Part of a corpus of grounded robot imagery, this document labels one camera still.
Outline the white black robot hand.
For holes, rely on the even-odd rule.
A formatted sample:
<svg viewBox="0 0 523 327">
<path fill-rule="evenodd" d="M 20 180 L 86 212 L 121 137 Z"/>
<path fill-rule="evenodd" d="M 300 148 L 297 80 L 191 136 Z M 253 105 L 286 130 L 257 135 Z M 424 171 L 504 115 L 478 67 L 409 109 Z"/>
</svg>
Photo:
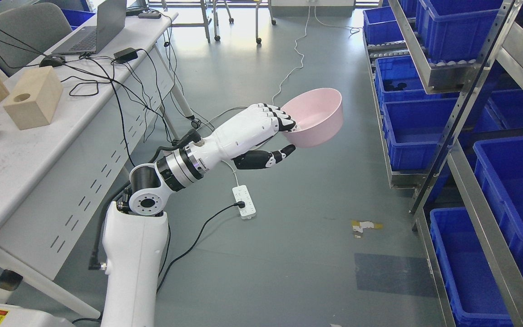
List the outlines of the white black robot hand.
<svg viewBox="0 0 523 327">
<path fill-rule="evenodd" d="M 221 161 L 233 160 L 237 169 L 266 169 L 288 157 L 296 147 L 268 152 L 253 147 L 278 132 L 296 129 L 296 122 L 278 106 L 253 104 L 220 125 L 203 139 L 204 144 L 192 149 L 205 170 Z"/>
</svg>

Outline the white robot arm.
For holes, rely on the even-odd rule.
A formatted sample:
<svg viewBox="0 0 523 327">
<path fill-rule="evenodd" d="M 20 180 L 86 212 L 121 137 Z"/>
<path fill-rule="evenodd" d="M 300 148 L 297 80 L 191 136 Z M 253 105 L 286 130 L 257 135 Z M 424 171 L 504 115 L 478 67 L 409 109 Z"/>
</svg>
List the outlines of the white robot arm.
<svg viewBox="0 0 523 327">
<path fill-rule="evenodd" d="M 220 160 L 240 155 L 275 134 L 262 133 L 242 144 L 212 132 L 187 144 L 184 154 L 171 149 L 164 163 L 152 159 L 131 170 L 129 213 L 119 211 L 116 202 L 107 210 L 103 245 L 109 279 L 103 327 L 154 326 L 159 269 L 168 240 L 164 208 L 177 186 L 187 188 Z"/>
</svg>

